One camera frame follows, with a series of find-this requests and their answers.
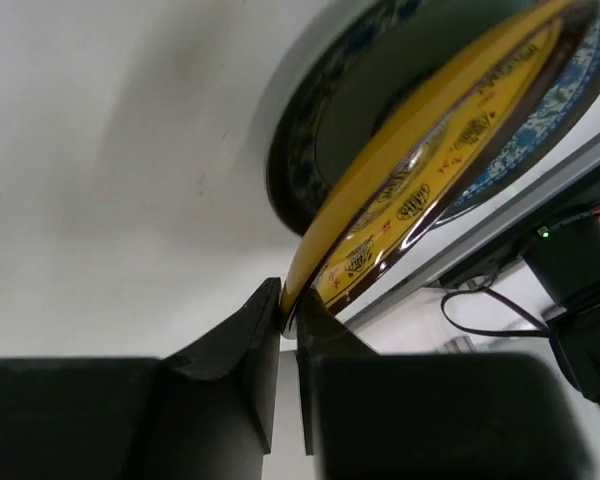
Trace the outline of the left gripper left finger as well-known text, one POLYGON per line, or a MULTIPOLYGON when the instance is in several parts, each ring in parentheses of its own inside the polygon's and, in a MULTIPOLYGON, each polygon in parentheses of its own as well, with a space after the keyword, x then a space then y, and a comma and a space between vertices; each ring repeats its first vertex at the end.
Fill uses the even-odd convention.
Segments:
POLYGON ((260 478, 280 289, 165 358, 0 358, 0 479, 260 478))

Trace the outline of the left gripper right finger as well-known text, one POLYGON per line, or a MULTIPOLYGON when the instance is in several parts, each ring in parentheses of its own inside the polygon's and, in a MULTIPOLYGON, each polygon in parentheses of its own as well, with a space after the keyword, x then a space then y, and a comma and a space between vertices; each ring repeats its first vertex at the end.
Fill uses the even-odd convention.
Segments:
POLYGON ((305 449, 321 479, 591 479, 551 370, 521 353, 389 355, 316 291, 296 310, 305 449))

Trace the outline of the yellow black patterned plate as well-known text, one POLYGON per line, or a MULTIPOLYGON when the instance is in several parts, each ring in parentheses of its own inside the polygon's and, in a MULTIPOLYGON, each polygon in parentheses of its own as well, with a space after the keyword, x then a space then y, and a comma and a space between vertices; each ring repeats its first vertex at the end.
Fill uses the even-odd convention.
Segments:
POLYGON ((541 1, 446 62, 354 158, 306 230, 280 297, 280 329, 316 294, 331 314, 432 228, 533 116, 600 33, 600 1, 541 1))

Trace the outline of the green patterned small plate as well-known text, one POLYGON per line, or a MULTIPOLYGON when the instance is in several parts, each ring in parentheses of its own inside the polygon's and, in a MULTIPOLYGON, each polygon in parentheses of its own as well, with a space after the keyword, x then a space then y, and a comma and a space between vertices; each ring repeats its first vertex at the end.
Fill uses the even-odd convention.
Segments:
MULTIPOLYGON (((332 188, 395 109, 524 1, 379 1, 316 61, 279 122, 267 188, 280 220, 303 234, 332 188)), ((553 87, 443 215, 450 222, 535 166, 600 94, 600 10, 553 87)))

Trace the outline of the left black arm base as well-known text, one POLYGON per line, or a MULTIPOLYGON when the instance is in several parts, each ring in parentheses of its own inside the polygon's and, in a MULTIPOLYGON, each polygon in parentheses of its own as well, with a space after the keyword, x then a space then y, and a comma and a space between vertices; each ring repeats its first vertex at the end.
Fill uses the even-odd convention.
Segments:
POLYGON ((537 240, 587 217, 600 218, 600 165, 442 274, 438 283, 453 290, 472 279, 499 275, 517 264, 537 240))

